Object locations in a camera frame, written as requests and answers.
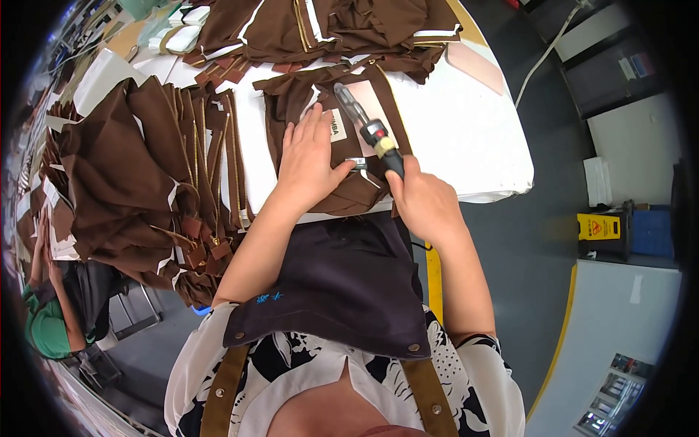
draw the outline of green shirt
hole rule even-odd
[[[27,285],[22,292],[24,296],[31,287]],[[66,333],[66,321],[58,298],[48,301],[36,314],[39,300],[32,296],[26,300],[29,307],[27,324],[24,326],[24,336],[33,343],[36,349],[47,358],[61,359],[71,353],[71,345]]]

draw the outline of gray floor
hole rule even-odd
[[[504,0],[461,0],[485,35],[513,96],[545,50],[527,17]],[[534,187],[495,203],[462,203],[485,271],[503,357],[531,408],[549,370],[577,258],[575,214],[587,209],[582,160],[592,144],[555,51],[534,73],[518,113]]]
[[[504,0],[462,0],[488,40],[513,95],[545,45]],[[575,213],[587,203],[582,160],[591,139],[579,121],[555,54],[529,82],[519,116],[534,163],[534,188],[527,194],[491,204],[462,203],[488,279],[498,337],[513,368],[528,410],[546,376],[556,348],[577,257]],[[424,253],[415,249],[416,262]],[[426,293],[426,280],[422,275]],[[109,351],[124,372],[120,389],[155,409],[162,408],[165,387],[180,348],[201,318],[185,308],[174,292],[153,292],[164,321],[134,334]],[[127,307],[135,319],[147,317],[138,288]],[[116,329],[127,321],[118,302],[112,307]],[[164,425],[153,415],[143,423]]]

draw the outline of metal stool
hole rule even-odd
[[[141,320],[140,322],[134,323],[134,320],[131,318],[129,311],[127,311],[127,307],[124,305],[124,300],[122,298],[121,293],[117,294],[119,304],[121,304],[122,309],[124,310],[124,314],[126,315],[127,319],[129,320],[129,323],[131,324],[130,326],[123,328],[121,331],[114,331],[114,335],[117,337],[117,340],[119,341],[124,340],[126,337],[131,336],[136,332],[157,325],[163,320],[162,314],[155,310],[153,302],[151,302],[150,297],[148,296],[148,293],[145,291],[145,287],[143,286],[143,284],[139,283],[138,285],[140,286],[141,291],[143,291],[143,296],[145,296],[145,300],[148,302],[148,306],[150,307],[150,310],[153,312],[153,315]],[[112,330],[114,330],[111,317],[109,319],[109,325],[112,327]]]

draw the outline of dark apron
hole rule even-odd
[[[228,435],[248,347],[276,331],[400,359],[425,430],[458,436],[432,365],[415,267],[388,212],[298,225],[275,285],[231,313],[200,436]]]
[[[98,319],[104,318],[105,306],[106,317],[109,317],[109,298],[120,291],[115,285],[120,283],[121,274],[112,266],[97,261],[58,261],[57,264],[63,271],[63,287],[78,316],[83,335],[85,338],[95,335],[96,340],[101,340],[99,336],[103,338],[104,335],[94,332],[95,327]],[[31,293],[36,296],[40,309],[56,297],[56,290],[49,280]]]

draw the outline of window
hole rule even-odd
[[[586,436],[611,437],[643,392],[651,364],[617,354],[600,389],[574,428]]]

